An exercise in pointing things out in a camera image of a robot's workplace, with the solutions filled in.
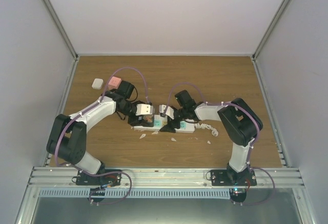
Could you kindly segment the green patterned plug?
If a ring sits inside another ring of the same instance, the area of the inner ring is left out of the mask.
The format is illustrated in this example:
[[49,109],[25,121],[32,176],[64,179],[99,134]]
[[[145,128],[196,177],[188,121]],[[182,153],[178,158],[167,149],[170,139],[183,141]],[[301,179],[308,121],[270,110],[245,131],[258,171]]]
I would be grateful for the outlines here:
[[154,127],[154,115],[144,115],[142,117],[142,126]]

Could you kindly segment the white power strip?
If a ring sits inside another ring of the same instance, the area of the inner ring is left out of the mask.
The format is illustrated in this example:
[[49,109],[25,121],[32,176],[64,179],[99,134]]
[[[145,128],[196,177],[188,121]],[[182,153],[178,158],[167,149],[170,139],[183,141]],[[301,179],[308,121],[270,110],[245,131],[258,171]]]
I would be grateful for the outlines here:
[[172,121],[167,116],[147,115],[146,118],[143,118],[140,122],[140,124],[133,126],[133,129],[138,131],[169,133],[193,133],[195,131],[195,124],[182,120],[180,121],[180,125],[178,125],[177,122]]

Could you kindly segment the pink cube adapter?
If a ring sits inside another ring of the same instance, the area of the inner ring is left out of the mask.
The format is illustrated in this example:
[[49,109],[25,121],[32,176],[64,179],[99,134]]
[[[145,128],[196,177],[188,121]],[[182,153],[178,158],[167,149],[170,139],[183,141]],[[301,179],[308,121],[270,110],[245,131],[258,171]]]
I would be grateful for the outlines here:
[[116,76],[111,77],[108,82],[108,89],[117,89],[121,83],[122,79]]

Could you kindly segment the white plug adapter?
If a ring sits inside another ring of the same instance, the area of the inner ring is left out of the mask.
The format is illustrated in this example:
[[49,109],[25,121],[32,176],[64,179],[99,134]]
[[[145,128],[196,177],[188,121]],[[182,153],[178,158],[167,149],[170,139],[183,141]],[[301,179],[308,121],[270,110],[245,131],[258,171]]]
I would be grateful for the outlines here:
[[92,89],[100,90],[103,87],[104,80],[101,78],[95,78],[92,83]]

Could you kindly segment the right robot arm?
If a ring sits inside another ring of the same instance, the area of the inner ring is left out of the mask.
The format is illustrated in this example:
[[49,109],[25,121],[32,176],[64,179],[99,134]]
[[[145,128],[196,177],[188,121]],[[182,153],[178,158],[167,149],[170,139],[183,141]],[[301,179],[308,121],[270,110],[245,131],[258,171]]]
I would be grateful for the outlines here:
[[222,122],[233,142],[232,155],[227,165],[227,180],[234,186],[241,184],[245,176],[251,173],[251,151],[263,128],[260,118],[239,97],[216,104],[207,101],[196,103],[187,90],[182,90],[175,95],[175,99],[180,109],[168,105],[159,106],[159,114],[168,118],[161,132],[174,133],[183,120],[193,120],[195,123],[203,120]]

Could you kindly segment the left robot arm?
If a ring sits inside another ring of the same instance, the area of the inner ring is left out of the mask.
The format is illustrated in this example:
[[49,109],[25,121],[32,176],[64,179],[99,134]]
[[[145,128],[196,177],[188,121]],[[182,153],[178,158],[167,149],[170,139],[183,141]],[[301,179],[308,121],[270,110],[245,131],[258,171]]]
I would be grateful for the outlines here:
[[101,169],[102,162],[87,152],[87,133],[107,116],[121,113],[129,118],[141,115],[139,105],[147,103],[129,100],[135,88],[129,82],[123,87],[107,90],[95,102],[71,115],[59,114],[53,123],[46,150],[54,155],[55,162],[62,159],[88,175],[94,185],[105,181],[106,173]]

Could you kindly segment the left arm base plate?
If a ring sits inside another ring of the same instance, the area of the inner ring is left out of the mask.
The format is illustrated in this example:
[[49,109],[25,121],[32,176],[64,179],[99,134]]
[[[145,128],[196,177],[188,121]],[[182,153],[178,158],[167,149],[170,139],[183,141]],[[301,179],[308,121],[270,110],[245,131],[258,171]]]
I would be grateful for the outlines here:
[[106,174],[104,176],[90,176],[84,172],[78,171],[77,175],[72,177],[72,182],[78,186],[102,186],[102,187],[114,187],[119,186],[121,181],[120,169],[105,169],[99,170],[100,174]]

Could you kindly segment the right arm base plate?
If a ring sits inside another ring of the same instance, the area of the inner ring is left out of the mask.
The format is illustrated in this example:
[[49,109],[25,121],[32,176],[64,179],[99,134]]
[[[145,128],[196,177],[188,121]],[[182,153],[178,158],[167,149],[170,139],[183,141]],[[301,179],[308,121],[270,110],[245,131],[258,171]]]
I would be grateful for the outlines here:
[[237,173],[233,169],[212,169],[209,172],[212,186],[256,186],[255,172],[248,168]]

